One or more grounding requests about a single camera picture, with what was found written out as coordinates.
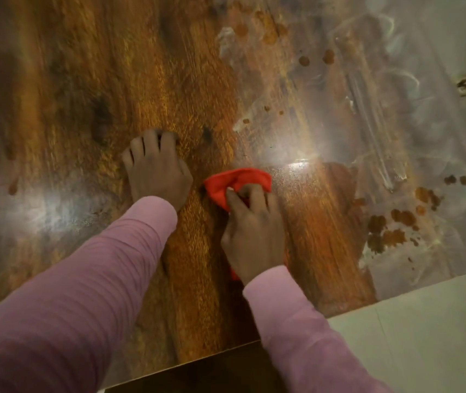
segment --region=sleeve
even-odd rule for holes
[[[341,335],[315,310],[285,266],[265,271],[244,289],[271,361],[291,392],[386,393]]]
[[[0,393],[96,392],[177,214],[147,197],[0,303]]]

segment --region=pink sleeve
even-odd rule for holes
[[[0,393],[93,393],[129,335],[177,215],[142,198],[0,303]]]
[[[386,393],[315,310],[285,266],[265,271],[244,289],[275,367],[291,392]]]

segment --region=wood grain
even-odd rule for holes
[[[327,123],[315,125],[326,113],[313,99],[327,101],[326,93],[313,88],[298,96],[292,88],[300,75],[285,75],[282,87],[282,75],[249,55],[248,88],[219,56],[225,21],[258,19],[252,14],[260,7],[231,0],[222,7],[210,0],[0,0],[0,301],[129,207],[120,152],[145,128],[178,132],[179,153],[195,178],[105,385],[258,338],[220,249],[227,215],[202,192],[205,178],[234,166],[273,175],[289,269],[319,310],[331,316],[375,301],[370,277],[357,266],[366,231],[353,204],[354,171],[320,157],[334,143]],[[284,47],[279,39],[288,22],[261,21],[269,25],[260,28],[265,45]],[[243,27],[238,33],[253,34]],[[286,41],[297,36],[289,28]],[[308,68],[325,70],[325,46],[317,51]],[[261,105],[267,119],[251,117],[259,129],[237,133],[239,116],[256,104],[242,96],[250,88],[278,89],[277,102]],[[311,102],[299,102],[304,96]],[[296,162],[299,153],[314,157]]]

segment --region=left hand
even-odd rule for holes
[[[133,202],[147,196],[168,201],[178,212],[186,203],[193,177],[176,154],[174,132],[150,129],[134,138],[122,154]]]

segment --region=pink long-sleeve shirt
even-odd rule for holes
[[[0,393],[93,393],[132,329],[177,214],[142,198],[70,257],[0,303]],[[244,289],[262,344],[292,392],[389,392],[283,266]]]

